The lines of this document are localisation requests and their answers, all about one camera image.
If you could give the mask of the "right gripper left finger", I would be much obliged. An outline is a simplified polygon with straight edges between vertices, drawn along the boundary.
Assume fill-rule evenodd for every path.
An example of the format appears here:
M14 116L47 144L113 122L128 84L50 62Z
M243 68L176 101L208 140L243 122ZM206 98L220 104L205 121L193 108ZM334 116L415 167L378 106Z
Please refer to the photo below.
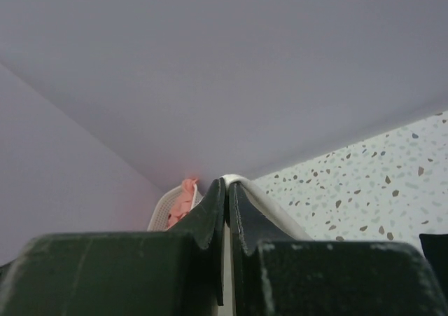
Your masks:
M216 315L225 184L165 232L65 233L28 242L1 279L2 315Z

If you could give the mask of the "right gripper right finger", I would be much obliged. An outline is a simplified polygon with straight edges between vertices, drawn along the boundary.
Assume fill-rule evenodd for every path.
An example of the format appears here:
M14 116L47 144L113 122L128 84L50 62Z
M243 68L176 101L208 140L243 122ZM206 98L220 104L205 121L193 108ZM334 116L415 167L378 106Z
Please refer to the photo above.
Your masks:
M228 190L236 315L446 315L435 274L411 245L295 240Z

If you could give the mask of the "white t-shirt red print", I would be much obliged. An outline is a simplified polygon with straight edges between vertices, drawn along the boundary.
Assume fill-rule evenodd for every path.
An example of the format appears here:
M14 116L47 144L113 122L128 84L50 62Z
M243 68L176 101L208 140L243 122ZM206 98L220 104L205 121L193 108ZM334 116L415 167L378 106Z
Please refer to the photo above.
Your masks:
M311 241L312 237L253 181L238 174L223 175L222 179L227 200L226 252L232 278L232 314L243 315L246 312L243 257L250 256L260 240Z

